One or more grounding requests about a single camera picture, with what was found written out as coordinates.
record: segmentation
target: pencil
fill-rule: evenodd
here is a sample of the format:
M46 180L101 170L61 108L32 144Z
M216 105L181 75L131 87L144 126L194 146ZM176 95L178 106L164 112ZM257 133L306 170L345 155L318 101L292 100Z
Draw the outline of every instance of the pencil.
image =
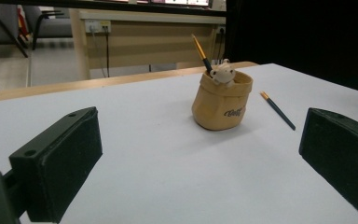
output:
M277 105L275 105L275 103L271 100L271 98L269 98L269 96L264 91L260 92L260 94L268 102L268 104L281 116L281 118L283 118L283 120L286 121L286 123L295 131L296 126L292 123L292 121L290 121L289 118L287 118L283 114L283 112L280 110L280 108Z
M202 59L203 63L205 64L206 67L206 71L208 72L208 74L212 71L212 67L211 64L209 63L208 59L205 56L205 53L202 50L202 47L199 43L199 41L197 40L197 38L194 35L193 36L194 39L194 44L196 45L197 51L199 52L200 58Z

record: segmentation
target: gray floor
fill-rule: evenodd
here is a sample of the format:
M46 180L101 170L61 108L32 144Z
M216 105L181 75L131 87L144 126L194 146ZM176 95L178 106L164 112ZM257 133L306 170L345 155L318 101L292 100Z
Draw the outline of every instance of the gray floor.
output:
M0 90L80 80L72 38L39 39L36 50L24 58L14 45L0 45ZM173 70L174 63L152 64L152 72ZM149 72L149 65L110 68L111 77ZM91 78L103 78L101 69Z

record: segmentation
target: plush toy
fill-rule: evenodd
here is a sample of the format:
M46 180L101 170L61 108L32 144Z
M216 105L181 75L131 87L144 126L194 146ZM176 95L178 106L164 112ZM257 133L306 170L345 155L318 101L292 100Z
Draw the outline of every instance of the plush toy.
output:
M223 63L213 69L210 75L216 85L220 83L226 84L227 87L234 85L235 70L229 64L229 59L223 60Z

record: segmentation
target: brown pouch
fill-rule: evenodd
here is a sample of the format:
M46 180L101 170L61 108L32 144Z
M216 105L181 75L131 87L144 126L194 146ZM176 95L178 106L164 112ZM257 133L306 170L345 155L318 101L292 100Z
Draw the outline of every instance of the brown pouch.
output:
M253 79L236 71L234 85L216 85L204 72L192 106L194 120L208 130L225 130L241 123Z

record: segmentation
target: toy mouse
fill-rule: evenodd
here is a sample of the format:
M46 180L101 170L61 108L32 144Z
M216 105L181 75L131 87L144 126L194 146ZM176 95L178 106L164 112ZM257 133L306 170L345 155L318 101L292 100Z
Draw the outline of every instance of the toy mouse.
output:
M229 64L229 59L223 60L216 69L210 73L214 84L225 83L227 87L234 85L235 70Z

